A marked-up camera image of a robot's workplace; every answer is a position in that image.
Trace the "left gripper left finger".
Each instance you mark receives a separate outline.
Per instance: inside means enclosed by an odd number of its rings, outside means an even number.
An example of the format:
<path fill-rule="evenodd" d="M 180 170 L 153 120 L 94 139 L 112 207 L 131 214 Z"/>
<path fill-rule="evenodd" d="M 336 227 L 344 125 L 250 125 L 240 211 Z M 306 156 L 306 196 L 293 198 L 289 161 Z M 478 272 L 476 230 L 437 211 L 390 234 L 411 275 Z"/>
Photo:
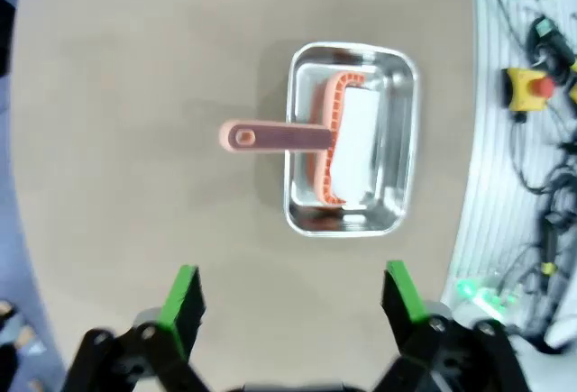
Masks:
<path fill-rule="evenodd" d="M 189 364 L 205 310 L 198 267 L 184 265 L 154 319 L 120 336 L 98 328 L 85 333 L 62 389 L 133 391 L 155 378 L 165 391 L 207 391 Z"/>

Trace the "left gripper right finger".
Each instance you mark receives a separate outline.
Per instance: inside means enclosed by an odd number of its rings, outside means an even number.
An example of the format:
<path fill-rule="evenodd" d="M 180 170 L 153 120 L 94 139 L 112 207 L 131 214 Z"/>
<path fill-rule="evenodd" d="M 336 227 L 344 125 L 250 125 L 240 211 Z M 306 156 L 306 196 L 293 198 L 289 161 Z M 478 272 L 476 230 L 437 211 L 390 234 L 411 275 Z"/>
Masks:
<path fill-rule="evenodd" d="M 381 306 L 398 347 L 381 391 L 529 390 L 502 324 L 482 319 L 464 327 L 429 313 L 401 260 L 387 263 Z"/>

